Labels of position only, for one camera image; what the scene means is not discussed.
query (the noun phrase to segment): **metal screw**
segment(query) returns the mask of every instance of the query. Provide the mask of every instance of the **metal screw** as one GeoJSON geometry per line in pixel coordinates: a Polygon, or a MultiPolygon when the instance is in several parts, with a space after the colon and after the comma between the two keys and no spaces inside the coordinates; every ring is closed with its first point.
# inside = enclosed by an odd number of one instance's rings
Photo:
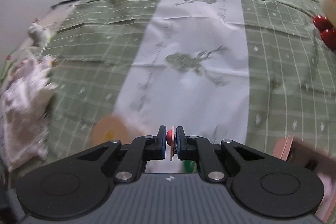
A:
{"type": "Polygon", "coordinates": [[[213,180],[220,180],[225,177],[225,175],[222,172],[213,171],[208,174],[208,177],[213,180]]]}
{"type": "Polygon", "coordinates": [[[117,173],[115,177],[120,180],[129,180],[130,178],[132,178],[132,174],[130,172],[122,171],[117,173]]]}

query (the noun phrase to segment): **green plaid tablecloth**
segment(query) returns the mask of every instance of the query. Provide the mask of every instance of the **green plaid tablecloth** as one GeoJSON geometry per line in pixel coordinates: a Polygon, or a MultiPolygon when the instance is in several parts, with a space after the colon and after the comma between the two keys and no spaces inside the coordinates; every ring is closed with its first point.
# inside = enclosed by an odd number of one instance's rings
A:
{"type": "MultiPolygon", "coordinates": [[[[46,163],[89,146],[91,128],[114,110],[160,1],[83,0],[63,22],[45,51],[57,56],[52,80],[59,85],[49,106],[46,163]]],[[[182,2],[201,10],[219,1],[182,2]]],[[[182,9],[182,2],[171,9],[182,9]]],[[[250,77],[246,144],[272,153],[278,139],[293,135],[336,155],[336,55],[312,24],[322,14],[318,0],[241,0],[237,9],[244,16],[250,77]]],[[[185,57],[203,61],[208,53],[211,60],[220,49],[185,57]]],[[[32,161],[18,172],[40,164],[32,161]]]]}

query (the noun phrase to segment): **white cloth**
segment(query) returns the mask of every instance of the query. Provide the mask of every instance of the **white cloth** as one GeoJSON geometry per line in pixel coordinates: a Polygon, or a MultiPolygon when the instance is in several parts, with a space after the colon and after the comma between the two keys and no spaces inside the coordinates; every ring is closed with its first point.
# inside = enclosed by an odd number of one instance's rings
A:
{"type": "Polygon", "coordinates": [[[45,56],[41,63],[34,59],[23,62],[4,93],[5,161],[9,172],[35,156],[46,158],[48,153],[44,144],[48,134],[45,108],[57,87],[48,83],[51,61],[45,56]]]}
{"type": "MultiPolygon", "coordinates": [[[[160,0],[115,111],[137,117],[150,135],[163,124],[211,143],[245,143],[250,85],[241,0],[200,1],[160,0]]],[[[169,153],[167,146],[166,160],[149,162],[147,171],[181,172],[169,153]]]]}

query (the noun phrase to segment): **gray gripper base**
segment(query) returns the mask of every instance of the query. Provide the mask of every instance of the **gray gripper base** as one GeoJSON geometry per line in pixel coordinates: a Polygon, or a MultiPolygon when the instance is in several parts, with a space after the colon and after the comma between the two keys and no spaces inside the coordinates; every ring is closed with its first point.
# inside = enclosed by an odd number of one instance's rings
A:
{"type": "MultiPolygon", "coordinates": [[[[313,215],[271,220],[240,207],[223,185],[204,182],[199,174],[147,174],[115,187],[95,211],[62,224],[321,224],[313,215]]],[[[24,224],[51,224],[28,216],[24,224]]]]}

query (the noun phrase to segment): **deer print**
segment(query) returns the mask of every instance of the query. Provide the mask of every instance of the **deer print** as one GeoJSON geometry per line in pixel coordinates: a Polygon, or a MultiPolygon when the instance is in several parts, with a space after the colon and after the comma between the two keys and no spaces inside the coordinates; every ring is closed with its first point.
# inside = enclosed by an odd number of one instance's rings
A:
{"type": "Polygon", "coordinates": [[[228,51],[227,47],[218,47],[213,51],[203,51],[200,52],[196,57],[192,57],[189,54],[182,54],[180,52],[168,55],[166,57],[166,61],[172,65],[173,68],[182,70],[182,71],[189,71],[193,70],[198,75],[203,75],[216,86],[224,86],[227,85],[227,82],[224,81],[222,78],[216,78],[211,75],[209,71],[207,71],[201,64],[202,61],[207,60],[211,54],[217,52],[221,55],[228,51]]]}
{"type": "Polygon", "coordinates": [[[172,4],[173,6],[179,6],[185,3],[194,3],[194,2],[204,2],[207,4],[213,4],[216,3],[217,0],[183,0],[181,3],[176,3],[176,4],[172,4]]]}

